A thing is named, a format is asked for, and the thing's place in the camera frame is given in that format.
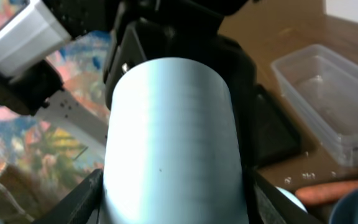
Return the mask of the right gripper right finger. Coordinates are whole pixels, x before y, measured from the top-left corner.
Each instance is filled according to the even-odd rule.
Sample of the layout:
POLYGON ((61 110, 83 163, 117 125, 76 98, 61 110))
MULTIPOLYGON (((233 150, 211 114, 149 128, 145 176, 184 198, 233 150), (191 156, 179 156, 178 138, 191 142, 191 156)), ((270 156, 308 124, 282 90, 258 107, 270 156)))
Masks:
POLYGON ((321 224, 250 168, 244 169, 244 193, 249 223, 321 224))

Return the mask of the white cup pink inside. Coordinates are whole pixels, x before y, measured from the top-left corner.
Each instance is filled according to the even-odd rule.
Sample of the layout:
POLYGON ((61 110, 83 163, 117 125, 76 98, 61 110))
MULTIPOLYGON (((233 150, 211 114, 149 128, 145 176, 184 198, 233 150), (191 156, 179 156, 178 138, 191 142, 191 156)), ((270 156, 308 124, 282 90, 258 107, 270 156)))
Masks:
POLYGON ((159 58, 111 104, 101 223, 247 223, 231 96, 212 68, 159 58))

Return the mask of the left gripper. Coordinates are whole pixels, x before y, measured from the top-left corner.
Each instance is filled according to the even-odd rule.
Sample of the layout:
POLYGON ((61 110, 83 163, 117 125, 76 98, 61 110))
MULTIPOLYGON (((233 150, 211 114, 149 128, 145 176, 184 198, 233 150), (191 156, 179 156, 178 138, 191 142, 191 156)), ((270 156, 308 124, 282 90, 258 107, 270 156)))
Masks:
POLYGON ((229 87, 241 161, 253 166, 256 67, 235 41, 218 30, 243 1, 46 0, 46 6, 73 37, 92 31, 112 33, 103 69, 105 102, 123 76, 122 66, 179 57, 201 62, 216 71, 229 87))

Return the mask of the light blue rice bowl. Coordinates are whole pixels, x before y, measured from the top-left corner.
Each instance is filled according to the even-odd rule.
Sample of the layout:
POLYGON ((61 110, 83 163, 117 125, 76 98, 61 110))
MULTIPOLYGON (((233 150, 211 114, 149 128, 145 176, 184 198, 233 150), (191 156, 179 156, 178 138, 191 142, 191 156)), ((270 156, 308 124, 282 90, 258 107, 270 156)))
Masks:
POLYGON ((281 187, 275 187, 275 188, 278 189, 282 194, 284 194, 284 196, 286 196, 286 198, 289 199, 292 203, 294 203, 297 207, 299 207, 306 213, 308 212, 306 207, 301 203, 301 201, 294 194, 292 194, 288 190, 285 190, 281 187))

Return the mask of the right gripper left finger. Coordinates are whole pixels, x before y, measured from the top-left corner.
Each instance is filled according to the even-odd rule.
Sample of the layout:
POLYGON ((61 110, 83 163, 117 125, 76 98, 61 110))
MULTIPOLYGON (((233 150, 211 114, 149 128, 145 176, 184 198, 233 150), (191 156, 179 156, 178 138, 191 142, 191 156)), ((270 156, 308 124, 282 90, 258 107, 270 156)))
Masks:
POLYGON ((100 204, 103 188, 103 170, 90 173, 63 200, 32 224, 86 224, 100 204))

